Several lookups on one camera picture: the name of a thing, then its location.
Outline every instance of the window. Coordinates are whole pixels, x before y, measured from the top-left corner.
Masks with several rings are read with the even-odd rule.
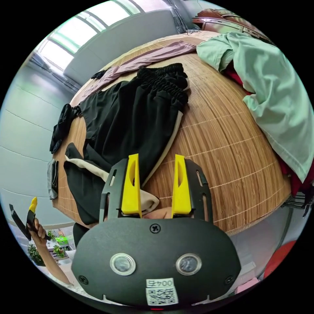
[[[140,9],[129,0],[116,0],[115,2],[120,3],[122,6],[127,8],[132,14],[137,14],[141,12]]]
[[[40,55],[51,61],[61,69],[65,69],[74,56],[51,41],[47,41],[40,51]]]
[[[131,15],[168,9],[163,0],[110,0],[72,17],[33,50],[64,70],[77,51],[95,35],[107,31],[110,25]]]
[[[87,11],[98,16],[108,26],[131,15],[131,13],[127,12],[114,1],[103,2],[87,9]]]
[[[106,27],[93,16],[89,15],[87,12],[81,12],[78,14],[79,17],[85,19],[87,22],[92,24],[95,28],[97,28],[100,32],[106,29]]]
[[[69,51],[76,53],[97,32],[76,17],[63,23],[50,38],[56,40]]]
[[[133,0],[137,3],[145,12],[151,12],[155,10],[169,9],[169,5],[163,0]]]

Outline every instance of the red object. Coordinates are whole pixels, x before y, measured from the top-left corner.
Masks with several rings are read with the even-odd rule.
[[[224,71],[224,74],[231,79],[233,79],[235,82],[237,82],[239,85],[243,87],[243,82],[240,79],[238,73],[234,69],[233,62],[231,61],[227,68]],[[307,177],[305,181],[302,183],[299,177],[290,169],[290,167],[276,154],[277,159],[279,161],[279,165],[281,168],[281,171],[283,174],[290,175],[291,176],[291,194],[293,197],[296,196],[296,194],[299,191],[302,191],[303,193],[308,191],[311,187],[311,183],[314,180],[314,160],[312,162],[311,168],[307,174]]]
[[[286,258],[296,241],[288,242],[287,244],[281,246],[271,257],[266,265],[264,272],[264,279],[268,277]]]

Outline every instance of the gray cloth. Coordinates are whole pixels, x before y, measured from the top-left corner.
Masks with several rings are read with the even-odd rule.
[[[51,200],[58,197],[58,171],[59,161],[52,159],[48,163],[47,170],[47,183],[48,183],[48,193]]]

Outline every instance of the green box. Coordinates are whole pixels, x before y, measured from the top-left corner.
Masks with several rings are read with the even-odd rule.
[[[68,245],[68,239],[66,236],[60,236],[56,238],[56,241],[58,242],[59,245]]]

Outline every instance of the label sticker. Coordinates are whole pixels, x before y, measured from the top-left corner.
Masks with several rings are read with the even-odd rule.
[[[179,300],[173,278],[147,279],[146,299],[148,305],[178,304]]]

